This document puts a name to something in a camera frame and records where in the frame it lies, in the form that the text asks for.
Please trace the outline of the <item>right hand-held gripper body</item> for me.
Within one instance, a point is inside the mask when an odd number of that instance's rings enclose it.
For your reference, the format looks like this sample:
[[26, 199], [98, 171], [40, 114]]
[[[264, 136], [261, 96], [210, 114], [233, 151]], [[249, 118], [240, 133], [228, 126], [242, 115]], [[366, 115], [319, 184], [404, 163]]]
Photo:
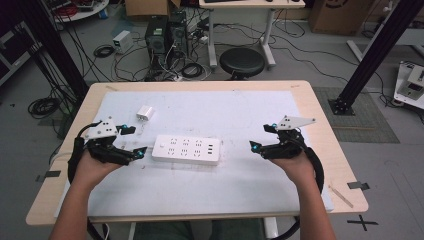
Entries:
[[310, 160], [316, 157], [314, 151], [304, 142], [304, 137], [300, 127], [314, 124], [315, 118], [284, 116], [276, 124], [278, 129], [279, 142], [277, 144], [266, 145], [264, 159], [291, 159], [304, 151]]

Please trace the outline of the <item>wooden table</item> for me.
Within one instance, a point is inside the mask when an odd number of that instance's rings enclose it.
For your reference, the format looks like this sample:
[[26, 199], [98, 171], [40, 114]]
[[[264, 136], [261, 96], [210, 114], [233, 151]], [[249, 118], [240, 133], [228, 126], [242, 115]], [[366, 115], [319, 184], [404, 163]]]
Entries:
[[335, 214], [360, 213], [368, 210], [367, 200], [359, 189], [350, 189], [347, 185], [354, 182], [356, 177], [338, 143], [329, 122], [312, 90], [310, 83], [305, 80], [279, 81], [201, 81], [201, 82], [138, 82], [138, 83], [96, 83], [92, 85], [85, 97], [69, 132], [67, 133], [60, 155], [50, 169], [60, 170], [59, 177], [46, 178], [26, 216], [30, 226], [46, 226], [55, 222], [54, 212], [58, 206], [66, 182], [67, 153], [72, 150], [73, 138], [86, 124], [90, 123], [101, 105], [104, 95], [108, 92], [151, 92], [165, 93], [187, 91], [289, 91], [302, 115], [315, 117], [318, 122], [308, 126], [306, 131], [310, 136], [315, 151], [323, 161], [326, 173], [326, 183], [340, 191], [353, 205], [350, 208], [330, 190], [334, 202]]

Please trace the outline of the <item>thin wooden stick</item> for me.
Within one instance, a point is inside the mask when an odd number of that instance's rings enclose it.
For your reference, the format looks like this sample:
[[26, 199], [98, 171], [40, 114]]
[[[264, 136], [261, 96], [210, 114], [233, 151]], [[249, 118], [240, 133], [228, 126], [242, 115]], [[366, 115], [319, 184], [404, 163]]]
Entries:
[[336, 195], [338, 196], [345, 204], [347, 204], [350, 208], [353, 208], [354, 205], [336, 188], [334, 188], [331, 185], [328, 185], [328, 188]]

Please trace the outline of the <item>white table leg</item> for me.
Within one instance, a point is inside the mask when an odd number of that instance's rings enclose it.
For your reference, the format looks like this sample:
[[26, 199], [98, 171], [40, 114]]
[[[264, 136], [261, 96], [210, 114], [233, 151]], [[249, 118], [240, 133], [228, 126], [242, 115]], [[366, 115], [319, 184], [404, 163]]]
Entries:
[[279, 236], [277, 220], [275, 217], [265, 217], [263, 219], [265, 237], [273, 239]]

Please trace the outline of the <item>large cardboard box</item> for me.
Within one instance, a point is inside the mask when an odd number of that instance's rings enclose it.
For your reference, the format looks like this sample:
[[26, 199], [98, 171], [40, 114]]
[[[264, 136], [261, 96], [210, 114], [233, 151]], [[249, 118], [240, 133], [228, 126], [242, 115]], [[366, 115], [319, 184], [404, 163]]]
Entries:
[[313, 33], [353, 36], [375, 0], [315, 0], [308, 23]]

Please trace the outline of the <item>round white table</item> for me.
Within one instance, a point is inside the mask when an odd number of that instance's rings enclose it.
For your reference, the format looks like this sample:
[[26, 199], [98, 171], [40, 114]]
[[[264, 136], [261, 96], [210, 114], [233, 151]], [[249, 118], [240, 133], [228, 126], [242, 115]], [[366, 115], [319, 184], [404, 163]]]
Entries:
[[81, 20], [105, 10], [109, 0], [42, 0], [57, 23]]

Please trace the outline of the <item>white power supply box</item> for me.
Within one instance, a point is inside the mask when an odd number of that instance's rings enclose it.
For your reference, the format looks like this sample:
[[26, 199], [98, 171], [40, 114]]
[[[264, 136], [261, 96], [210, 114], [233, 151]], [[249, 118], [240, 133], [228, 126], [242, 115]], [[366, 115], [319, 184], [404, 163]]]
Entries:
[[134, 45], [131, 32], [122, 31], [113, 39], [113, 44], [119, 54], [125, 54]]

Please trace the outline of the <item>grey floor mat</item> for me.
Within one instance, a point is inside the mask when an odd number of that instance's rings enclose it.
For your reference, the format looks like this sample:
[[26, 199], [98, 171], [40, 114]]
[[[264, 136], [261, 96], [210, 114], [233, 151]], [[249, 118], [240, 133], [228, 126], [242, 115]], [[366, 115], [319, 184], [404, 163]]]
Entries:
[[314, 87], [313, 91], [339, 142], [399, 143], [369, 93], [359, 94], [352, 106], [353, 115], [336, 115], [329, 101], [338, 97], [341, 88]]

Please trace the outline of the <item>white power strip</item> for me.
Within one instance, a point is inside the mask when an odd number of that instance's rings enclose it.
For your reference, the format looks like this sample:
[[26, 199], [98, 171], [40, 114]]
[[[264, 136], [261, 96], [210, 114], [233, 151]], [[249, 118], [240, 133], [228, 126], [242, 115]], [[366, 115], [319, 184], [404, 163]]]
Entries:
[[177, 135], [158, 135], [152, 157], [156, 161], [216, 166], [220, 140]]

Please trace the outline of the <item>grey metal rack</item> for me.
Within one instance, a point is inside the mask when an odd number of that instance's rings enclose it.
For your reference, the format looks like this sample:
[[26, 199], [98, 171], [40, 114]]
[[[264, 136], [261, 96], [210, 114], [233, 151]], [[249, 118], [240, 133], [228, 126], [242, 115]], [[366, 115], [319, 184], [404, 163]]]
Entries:
[[24, 21], [13, 27], [0, 26], [0, 86], [37, 52], [39, 42]]

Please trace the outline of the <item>white table mat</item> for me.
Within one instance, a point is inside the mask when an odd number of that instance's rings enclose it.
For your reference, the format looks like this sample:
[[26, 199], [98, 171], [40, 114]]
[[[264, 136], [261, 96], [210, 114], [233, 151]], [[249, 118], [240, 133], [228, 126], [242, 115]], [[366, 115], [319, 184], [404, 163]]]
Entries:
[[[136, 117], [143, 106], [155, 113]], [[187, 217], [230, 214], [279, 215], [299, 211], [286, 174], [251, 151], [250, 141], [274, 144], [265, 124], [298, 115], [289, 91], [109, 92], [95, 118], [136, 127], [115, 145], [153, 147], [158, 135], [220, 140], [216, 166], [159, 162], [146, 155], [109, 174], [91, 193], [88, 214], [97, 217]]]

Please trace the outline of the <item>white charger plug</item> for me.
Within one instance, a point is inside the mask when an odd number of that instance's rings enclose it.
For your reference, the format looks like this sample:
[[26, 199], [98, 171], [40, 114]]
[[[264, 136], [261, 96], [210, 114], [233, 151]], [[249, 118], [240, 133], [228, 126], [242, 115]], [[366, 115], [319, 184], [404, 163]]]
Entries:
[[142, 121], [149, 121], [155, 113], [151, 106], [143, 105], [136, 113], [136, 117]]

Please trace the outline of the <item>black round stool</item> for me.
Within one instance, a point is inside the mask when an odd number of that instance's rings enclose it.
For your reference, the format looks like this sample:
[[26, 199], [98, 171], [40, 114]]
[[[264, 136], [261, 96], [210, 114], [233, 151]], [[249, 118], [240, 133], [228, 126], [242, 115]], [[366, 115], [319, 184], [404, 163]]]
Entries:
[[231, 75], [231, 80], [244, 80], [260, 74], [265, 68], [263, 56], [249, 48], [232, 48], [224, 51], [219, 63]]

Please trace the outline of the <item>black tape strip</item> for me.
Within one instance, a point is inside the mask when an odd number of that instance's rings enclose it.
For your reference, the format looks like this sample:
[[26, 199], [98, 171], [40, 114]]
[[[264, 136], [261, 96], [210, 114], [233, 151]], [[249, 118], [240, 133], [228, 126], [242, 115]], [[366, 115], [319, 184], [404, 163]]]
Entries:
[[46, 178], [59, 177], [61, 174], [60, 170], [46, 171], [43, 175], [38, 175], [35, 179], [36, 182], [44, 182]]
[[357, 182], [349, 182], [347, 183], [350, 189], [360, 189], [362, 191], [370, 189], [368, 183], [362, 183], [360, 181]]

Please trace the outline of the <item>white desk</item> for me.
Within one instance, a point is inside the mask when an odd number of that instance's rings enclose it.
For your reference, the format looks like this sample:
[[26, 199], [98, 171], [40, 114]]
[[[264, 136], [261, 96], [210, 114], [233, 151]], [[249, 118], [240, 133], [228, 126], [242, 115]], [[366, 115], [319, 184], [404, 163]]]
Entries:
[[268, 67], [276, 65], [274, 56], [269, 46], [273, 18], [279, 9], [301, 9], [306, 6], [304, 0], [199, 0], [199, 6], [208, 11], [209, 16], [209, 37], [208, 37], [208, 57], [211, 68], [218, 66], [214, 41], [214, 11], [224, 9], [225, 13], [231, 10], [249, 10], [256, 13], [259, 10], [266, 12], [266, 29], [262, 37], [259, 38], [260, 46], [265, 54], [265, 61]]

